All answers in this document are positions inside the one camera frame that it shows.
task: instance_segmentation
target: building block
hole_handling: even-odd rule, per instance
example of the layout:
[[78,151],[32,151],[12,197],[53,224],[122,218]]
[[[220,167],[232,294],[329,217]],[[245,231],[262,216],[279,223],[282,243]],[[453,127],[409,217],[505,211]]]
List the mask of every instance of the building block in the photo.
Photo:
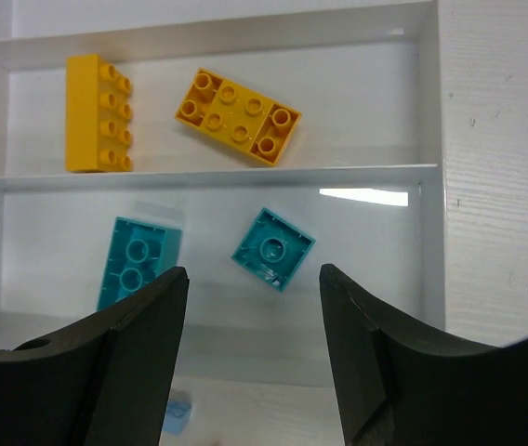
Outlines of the building block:
[[97,310],[134,294],[175,267],[181,230],[117,217]]
[[231,258],[282,291],[315,242],[302,230],[263,208]]
[[188,402],[168,402],[162,431],[173,435],[180,435],[188,425],[190,416],[191,405]]
[[66,170],[128,172],[129,79],[98,54],[66,60]]
[[274,166],[301,113],[203,68],[176,119],[265,165]]

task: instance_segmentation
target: yellow toy brick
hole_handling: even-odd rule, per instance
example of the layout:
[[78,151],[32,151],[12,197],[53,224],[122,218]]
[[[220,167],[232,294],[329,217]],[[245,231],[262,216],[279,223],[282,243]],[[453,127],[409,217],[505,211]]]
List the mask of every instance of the yellow toy brick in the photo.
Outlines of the yellow toy brick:
[[98,54],[66,60],[66,170],[128,172],[129,79]]
[[181,102],[176,119],[274,166],[301,113],[203,68]]

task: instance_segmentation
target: black plastic object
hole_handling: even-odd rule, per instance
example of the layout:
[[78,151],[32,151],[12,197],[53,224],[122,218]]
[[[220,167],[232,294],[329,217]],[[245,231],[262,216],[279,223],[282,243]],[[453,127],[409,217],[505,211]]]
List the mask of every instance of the black plastic object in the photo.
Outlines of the black plastic object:
[[528,445],[528,340],[494,348],[447,334],[334,265],[320,289],[346,444]]
[[0,350],[0,445],[156,445],[185,319],[173,268],[134,295]]

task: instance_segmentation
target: teal toy brick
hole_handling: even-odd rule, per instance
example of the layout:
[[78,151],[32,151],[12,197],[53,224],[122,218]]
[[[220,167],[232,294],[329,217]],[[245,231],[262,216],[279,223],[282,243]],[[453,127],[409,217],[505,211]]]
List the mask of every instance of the teal toy brick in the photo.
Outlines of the teal toy brick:
[[181,230],[117,217],[97,309],[134,294],[176,266]]
[[314,243],[310,235],[263,208],[231,258],[283,291]]
[[163,432],[180,435],[190,421],[191,405],[188,402],[170,401],[167,403]]

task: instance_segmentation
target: blue toy brick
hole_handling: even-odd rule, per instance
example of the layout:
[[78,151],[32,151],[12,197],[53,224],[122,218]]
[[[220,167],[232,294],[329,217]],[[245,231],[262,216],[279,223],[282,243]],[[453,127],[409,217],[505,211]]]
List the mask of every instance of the blue toy brick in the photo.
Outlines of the blue toy brick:
[[178,262],[181,230],[117,217],[97,309],[134,294]]
[[302,230],[263,208],[231,258],[282,291],[315,242]]
[[179,435],[190,421],[191,405],[188,402],[170,401],[167,403],[163,432]]

